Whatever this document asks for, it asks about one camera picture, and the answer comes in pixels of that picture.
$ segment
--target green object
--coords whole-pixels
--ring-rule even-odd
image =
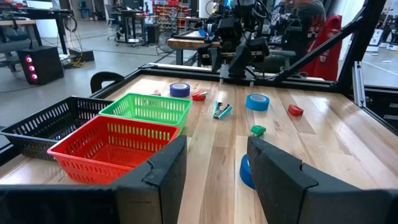
[[[250,131],[254,133],[254,136],[260,137],[265,133],[265,131],[267,131],[267,129],[260,125],[254,125]]]
[[[128,93],[99,114],[178,126],[179,135],[187,122],[191,105],[192,101],[186,99]]]

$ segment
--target tape roll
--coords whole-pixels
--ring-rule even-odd
[[[266,111],[269,106],[269,98],[260,94],[250,94],[246,98],[246,107],[255,111]]]
[[[239,174],[242,178],[242,181],[252,189],[254,188],[254,183],[253,183],[253,178],[251,176],[251,171],[250,171],[250,165],[249,165],[249,160],[248,160],[248,155],[244,155],[242,157],[241,161],[241,169],[239,171]]]
[[[173,83],[170,85],[170,95],[174,97],[189,96],[190,86],[186,83]]]

